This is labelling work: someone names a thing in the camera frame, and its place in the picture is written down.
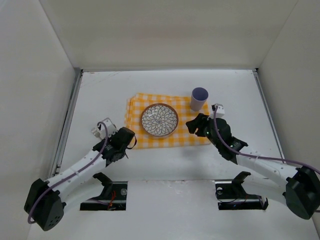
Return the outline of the yellow white checkered cloth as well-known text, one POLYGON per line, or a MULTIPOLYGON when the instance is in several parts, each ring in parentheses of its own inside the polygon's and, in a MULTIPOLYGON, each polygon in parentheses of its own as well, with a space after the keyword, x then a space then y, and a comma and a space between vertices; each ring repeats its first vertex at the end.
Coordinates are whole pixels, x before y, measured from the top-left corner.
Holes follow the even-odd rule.
POLYGON ((190 109, 190 96, 170 96, 163 94, 137 93, 127 99, 124 115, 125 127, 135 132, 136 149, 173 148, 209 145, 205 137, 190 134, 186 122, 193 120, 199 113, 190 109), (179 123, 177 129, 167 137, 153 137, 143 130, 140 117, 142 112, 152 104, 167 104, 176 110, 179 123))

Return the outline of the silver copper fork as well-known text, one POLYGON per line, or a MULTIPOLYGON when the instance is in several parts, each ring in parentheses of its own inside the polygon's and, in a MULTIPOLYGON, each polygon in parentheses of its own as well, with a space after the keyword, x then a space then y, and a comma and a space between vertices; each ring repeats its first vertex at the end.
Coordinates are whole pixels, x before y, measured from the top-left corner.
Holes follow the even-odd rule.
POLYGON ((101 132, 100 132, 100 130, 99 130, 99 128, 97 126, 93 127, 91 129, 91 132, 96 138, 100 138, 101 137, 101 132))

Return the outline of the lavender paper cup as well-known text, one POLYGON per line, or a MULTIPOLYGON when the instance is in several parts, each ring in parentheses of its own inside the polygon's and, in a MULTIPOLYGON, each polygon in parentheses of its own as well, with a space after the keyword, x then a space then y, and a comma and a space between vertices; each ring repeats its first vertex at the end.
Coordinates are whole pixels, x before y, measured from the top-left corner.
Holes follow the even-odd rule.
POLYGON ((197 112, 199 111, 209 97, 208 91, 203 87, 196 87, 191 92, 190 108, 197 112))

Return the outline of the patterned ceramic plate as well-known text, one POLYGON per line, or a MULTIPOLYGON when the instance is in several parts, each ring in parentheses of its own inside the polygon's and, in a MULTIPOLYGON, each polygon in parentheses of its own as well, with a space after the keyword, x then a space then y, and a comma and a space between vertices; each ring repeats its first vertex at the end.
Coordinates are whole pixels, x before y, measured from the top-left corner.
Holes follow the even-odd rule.
POLYGON ((142 129, 150 136, 164 138, 171 135, 179 125, 177 111, 165 103, 147 106, 140 115, 142 129))

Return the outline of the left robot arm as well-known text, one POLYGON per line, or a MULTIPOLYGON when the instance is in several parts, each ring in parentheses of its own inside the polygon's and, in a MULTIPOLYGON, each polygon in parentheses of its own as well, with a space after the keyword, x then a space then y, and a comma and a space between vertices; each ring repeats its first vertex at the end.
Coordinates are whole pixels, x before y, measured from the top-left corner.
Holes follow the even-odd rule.
POLYGON ((29 224, 38 224, 43 231, 54 228, 72 204, 92 198, 107 198, 113 181, 102 171, 126 156, 136 134, 122 127, 94 145, 77 163, 47 180, 37 179, 29 189, 24 211, 29 224))

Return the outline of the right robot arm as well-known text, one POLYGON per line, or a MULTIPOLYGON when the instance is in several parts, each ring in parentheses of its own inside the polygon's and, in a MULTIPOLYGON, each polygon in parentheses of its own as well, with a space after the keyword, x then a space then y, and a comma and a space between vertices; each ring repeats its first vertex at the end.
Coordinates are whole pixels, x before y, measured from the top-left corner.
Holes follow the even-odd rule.
POLYGON ((227 122, 216 114, 200 113, 186 126, 190 134, 207 138, 223 159, 248 169, 233 179, 215 181, 220 210, 266 210, 269 200, 283 204, 304 220, 320 210, 318 170, 260 156, 246 142, 234 137, 227 122))

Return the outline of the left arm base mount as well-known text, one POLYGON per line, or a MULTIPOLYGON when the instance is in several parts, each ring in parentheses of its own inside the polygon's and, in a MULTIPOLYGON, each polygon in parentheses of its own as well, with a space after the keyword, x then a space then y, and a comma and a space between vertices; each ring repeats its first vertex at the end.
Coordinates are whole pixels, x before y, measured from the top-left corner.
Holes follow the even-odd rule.
POLYGON ((128 182, 112 181, 104 173, 96 173, 93 178, 103 187, 99 195, 94 195, 80 204, 80 211, 125 211, 127 207, 128 182))

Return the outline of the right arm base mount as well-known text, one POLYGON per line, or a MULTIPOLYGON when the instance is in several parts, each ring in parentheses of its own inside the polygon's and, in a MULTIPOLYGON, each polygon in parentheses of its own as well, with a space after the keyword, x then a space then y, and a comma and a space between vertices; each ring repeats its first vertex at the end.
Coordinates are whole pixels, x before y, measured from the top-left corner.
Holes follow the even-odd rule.
POLYGON ((267 198, 260 195, 248 194, 242 184, 251 173, 240 172, 233 179, 215 180, 215 197, 220 211, 262 210, 269 206, 267 198))

